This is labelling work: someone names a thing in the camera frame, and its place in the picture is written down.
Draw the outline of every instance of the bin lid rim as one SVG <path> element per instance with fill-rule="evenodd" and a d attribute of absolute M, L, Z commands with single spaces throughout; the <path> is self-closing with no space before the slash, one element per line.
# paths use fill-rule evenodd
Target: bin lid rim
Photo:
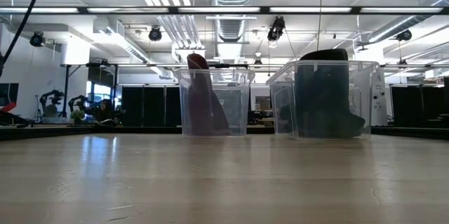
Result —
<path fill-rule="evenodd" d="M 274 73 L 268 80 L 265 82 L 266 85 L 270 85 L 274 83 L 279 75 L 283 74 L 289 67 L 298 66 L 298 65 L 310 65 L 314 63 L 318 63 L 321 65 L 332 64 L 332 65 L 357 65 L 362 62 L 364 65 L 370 65 L 368 67 L 372 67 L 373 69 L 377 69 L 380 64 L 375 61 L 358 61 L 358 60 L 296 60 L 292 62 L 286 63 L 281 69 L 279 69 L 276 73 Z"/>

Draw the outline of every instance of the clear plastic bin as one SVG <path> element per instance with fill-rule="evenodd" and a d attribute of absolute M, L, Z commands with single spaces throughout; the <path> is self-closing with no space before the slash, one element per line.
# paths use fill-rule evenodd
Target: clear plastic bin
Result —
<path fill-rule="evenodd" d="M 268 79 L 277 135 L 369 139 L 376 62 L 302 60 Z"/>
<path fill-rule="evenodd" d="M 250 70 L 178 70 L 184 136 L 244 136 Z"/>

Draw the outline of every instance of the desk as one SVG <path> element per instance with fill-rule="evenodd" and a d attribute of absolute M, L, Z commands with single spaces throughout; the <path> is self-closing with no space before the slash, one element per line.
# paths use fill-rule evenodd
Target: desk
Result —
<path fill-rule="evenodd" d="M 96 134 L 0 142 L 2 224 L 447 223 L 449 143 Z"/>

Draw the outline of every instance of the wooden table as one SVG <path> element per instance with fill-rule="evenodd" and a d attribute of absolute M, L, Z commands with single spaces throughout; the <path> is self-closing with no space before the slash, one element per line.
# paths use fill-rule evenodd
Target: wooden table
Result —
<path fill-rule="evenodd" d="M 449 142 L 0 142 L 0 223 L 447 223 Z"/>

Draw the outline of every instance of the potted plant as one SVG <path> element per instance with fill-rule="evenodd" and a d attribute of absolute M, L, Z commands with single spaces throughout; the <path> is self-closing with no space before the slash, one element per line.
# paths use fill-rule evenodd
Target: potted plant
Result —
<path fill-rule="evenodd" d="M 84 112 L 80 110 L 73 111 L 70 114 L 70 117 L 74 120 L 75 125 L 79 125 L 81 124 L 81 121 L 84 119 Z"/>

